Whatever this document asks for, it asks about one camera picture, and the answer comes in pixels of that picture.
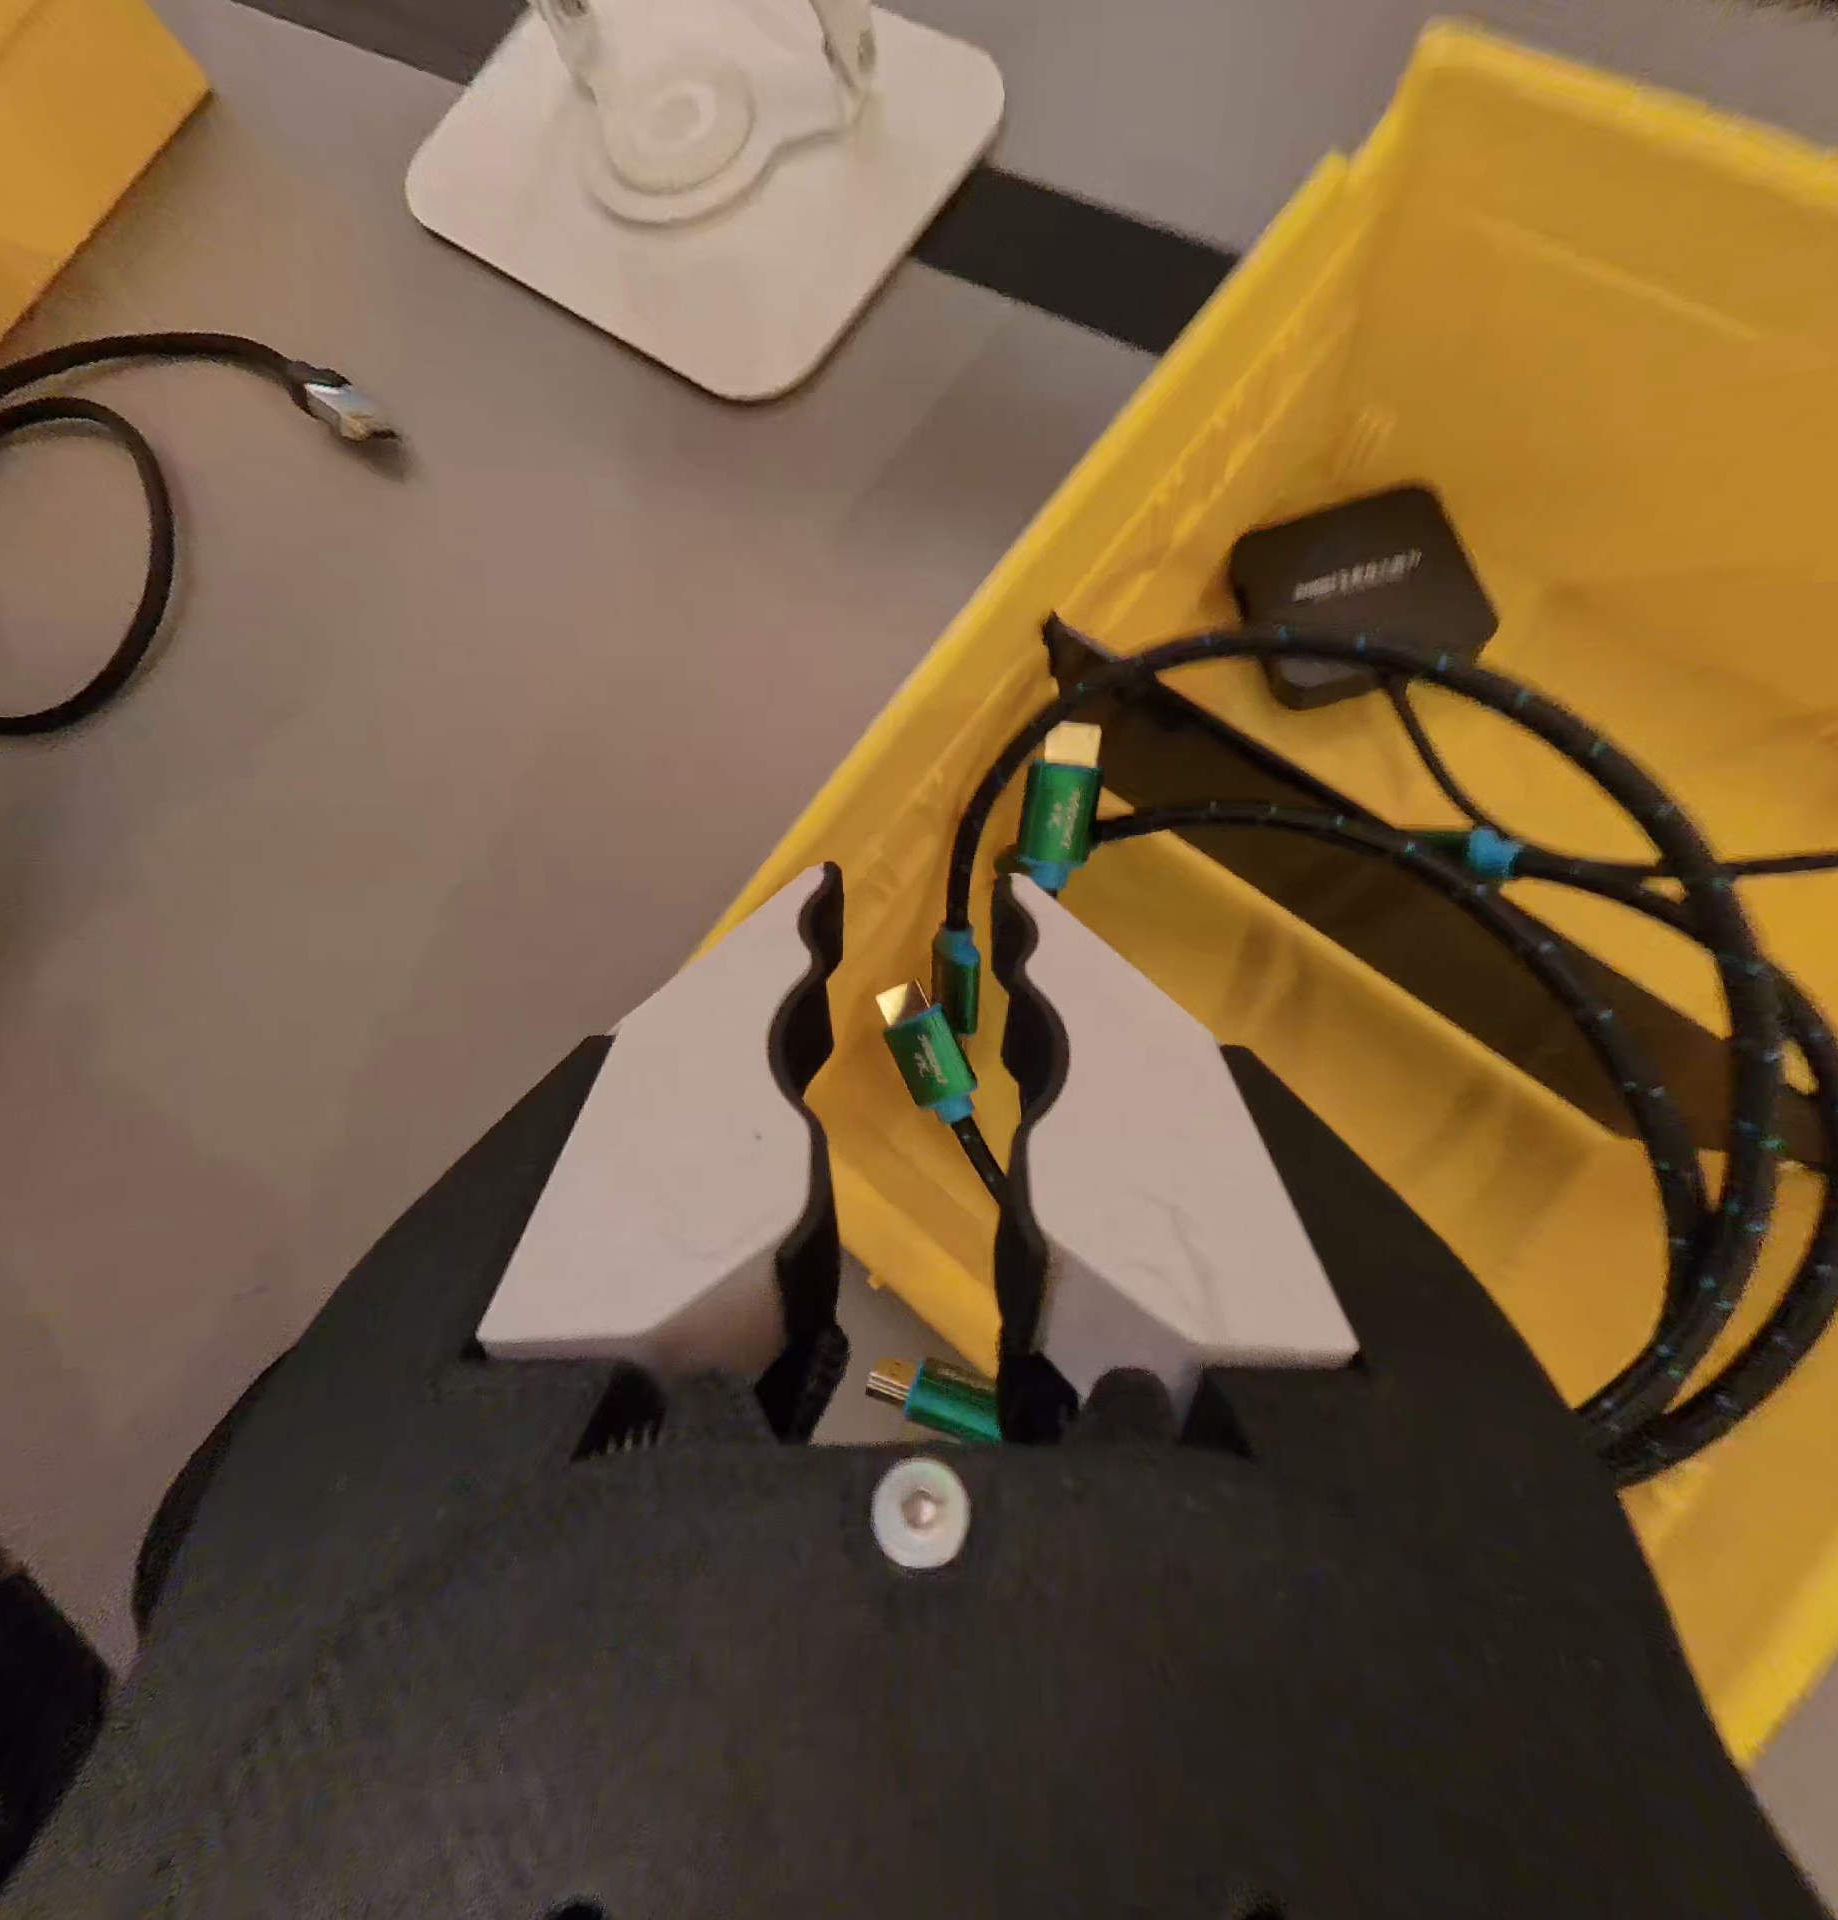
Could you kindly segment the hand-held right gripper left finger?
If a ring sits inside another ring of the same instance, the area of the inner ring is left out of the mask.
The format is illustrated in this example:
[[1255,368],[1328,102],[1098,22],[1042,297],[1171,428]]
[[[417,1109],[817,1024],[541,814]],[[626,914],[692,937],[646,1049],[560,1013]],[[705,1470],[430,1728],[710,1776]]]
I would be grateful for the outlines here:
[[821,861],[619,1021],[475,1330],[486,1356],[728,1376],[777,1439],[814,1436],[849,1363],[807,1105],[842,938]]

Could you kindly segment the black bin divider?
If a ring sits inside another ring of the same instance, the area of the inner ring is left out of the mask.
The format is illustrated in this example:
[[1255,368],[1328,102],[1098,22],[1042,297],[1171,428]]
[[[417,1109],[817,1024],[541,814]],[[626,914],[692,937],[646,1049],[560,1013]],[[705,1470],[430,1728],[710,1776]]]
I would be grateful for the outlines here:
[[[1368,808],[1165,685],[1109,692],[1083,717],[1104,728],[1107,788],[1133,808],[1211,800],[1371,821]],[[1369,965],[1399,990],[1405,1011],[1456,1026],[1482,1049],[1487,1066],[1506,1069],[1514,1091],[1538,1085],[1600,1130],[1633,1141],[1626,1105],[1571,1013],[1506,943],[1426,878],[1350,844],[1251,827],[1191,827],[1124,842],[1106,851],[1098,877],[1129,877],[1133,856],[1188,850],[1244,896],[1287,910],[1317,935],[1325,959]],[[1670,1009],[1630,971],[1562,937],[1550,915],[1536,918],[1536,928],[1555,938],[1579,985],[1613,1007],[1663,1071],[1693,1143],[1720,1151],[1731,1120],[1723,1040]]]

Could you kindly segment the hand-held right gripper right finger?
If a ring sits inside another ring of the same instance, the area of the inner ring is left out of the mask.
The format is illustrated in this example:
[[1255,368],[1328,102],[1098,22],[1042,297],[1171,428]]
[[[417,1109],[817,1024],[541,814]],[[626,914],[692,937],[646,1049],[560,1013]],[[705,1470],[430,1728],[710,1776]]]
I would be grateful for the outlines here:
[[1023,1114],[995,1245],[1003,1431],[1133,1372],[1185,1418],[1220,1370],[1360,1343],[1214,1036],[1026,877],[992,901]]

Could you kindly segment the black square adapter box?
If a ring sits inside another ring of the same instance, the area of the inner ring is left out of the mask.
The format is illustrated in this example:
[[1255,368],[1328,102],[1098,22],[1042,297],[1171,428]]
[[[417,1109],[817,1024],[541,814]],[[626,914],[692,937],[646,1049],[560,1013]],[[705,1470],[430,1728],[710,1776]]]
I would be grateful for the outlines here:
[[1248,626],[1402,646],[1476,660],[1500,631],[1433,487],[1409,482],[1243,531],[1226,562]]

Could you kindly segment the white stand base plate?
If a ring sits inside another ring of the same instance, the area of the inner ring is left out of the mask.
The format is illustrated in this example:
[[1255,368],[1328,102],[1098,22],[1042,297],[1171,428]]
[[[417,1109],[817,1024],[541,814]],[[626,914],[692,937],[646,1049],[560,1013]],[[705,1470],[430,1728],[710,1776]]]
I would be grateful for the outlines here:
[[435,239],[696,389],[791,395],[995,145],[987,52],[866,3],[536,3],[426,135]]

